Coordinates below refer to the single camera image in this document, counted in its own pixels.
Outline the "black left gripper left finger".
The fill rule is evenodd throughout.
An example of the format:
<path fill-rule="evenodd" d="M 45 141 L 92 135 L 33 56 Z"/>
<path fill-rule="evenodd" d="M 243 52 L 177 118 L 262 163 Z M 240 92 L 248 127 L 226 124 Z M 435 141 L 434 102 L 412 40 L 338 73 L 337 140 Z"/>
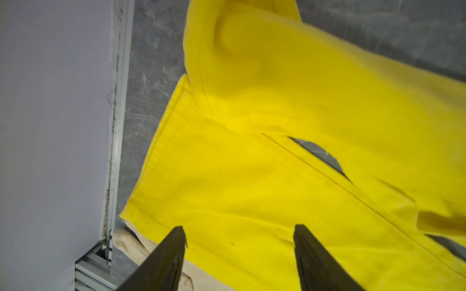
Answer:
<path fill-rule="evenodd" d="M 177 291 L 186 245 L 183 227 L 173 228 L 117 291 Z"/>

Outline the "yellow trousers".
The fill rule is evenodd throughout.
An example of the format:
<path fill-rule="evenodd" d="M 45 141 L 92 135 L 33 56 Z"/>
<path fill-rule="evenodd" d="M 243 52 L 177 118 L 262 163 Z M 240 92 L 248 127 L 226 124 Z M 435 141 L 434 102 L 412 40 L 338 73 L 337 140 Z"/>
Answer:
<path fill-rule="evenodd" d="M 121 218 L 238 291 L 297 291 L 305 225 L 368 291 L 463 291 L 466 85 L 302 22 L 191 1 L 186 74 Z"/>

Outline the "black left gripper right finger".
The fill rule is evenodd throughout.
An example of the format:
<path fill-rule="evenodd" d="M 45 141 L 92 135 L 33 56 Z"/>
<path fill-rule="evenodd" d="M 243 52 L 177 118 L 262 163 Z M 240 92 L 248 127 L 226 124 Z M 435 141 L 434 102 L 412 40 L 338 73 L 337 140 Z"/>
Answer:
<path fill-rule="evenodd" d="M 294 229 L 297 270 L 303 291 L 361 291 L 363 288 L 303 224 Z"/>

